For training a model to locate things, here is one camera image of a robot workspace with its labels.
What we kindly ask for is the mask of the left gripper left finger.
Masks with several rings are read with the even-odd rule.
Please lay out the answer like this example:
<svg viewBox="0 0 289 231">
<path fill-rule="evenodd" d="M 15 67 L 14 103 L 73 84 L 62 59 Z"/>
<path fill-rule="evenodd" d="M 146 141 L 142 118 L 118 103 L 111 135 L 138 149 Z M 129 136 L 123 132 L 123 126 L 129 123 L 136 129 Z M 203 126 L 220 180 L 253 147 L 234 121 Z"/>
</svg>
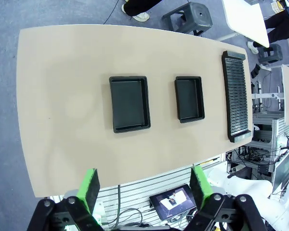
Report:
<svg viewBox="0 0 289 231">
<path fill-rule="evenodd" d="M 74 225 L 78 231 L 102 231 L 92 213 L 100 190 L 96 169 L 89 169 L 76 196 L 55 203 L 41 199 L 35 208 L 28 231 L 63 231 Z"/>
</svg>

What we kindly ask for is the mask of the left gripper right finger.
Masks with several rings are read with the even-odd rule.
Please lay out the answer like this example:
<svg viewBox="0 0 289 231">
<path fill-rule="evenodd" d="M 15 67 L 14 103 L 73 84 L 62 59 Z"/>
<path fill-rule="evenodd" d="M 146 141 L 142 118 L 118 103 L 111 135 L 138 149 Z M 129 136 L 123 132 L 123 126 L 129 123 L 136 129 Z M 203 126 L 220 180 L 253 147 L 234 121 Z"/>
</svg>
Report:
<svg viewBox="0 0 289 231">
<path fill-rule="evenodd" d="M 227 196 L 213 193 L 200 166 L 191 168 L 190 188 L 197 212 L 186 226 L 188 231 L 210 231 L 218 223 L 231 231 L 265 231 L 263 219 L 248 194 Z"/>
</svg>

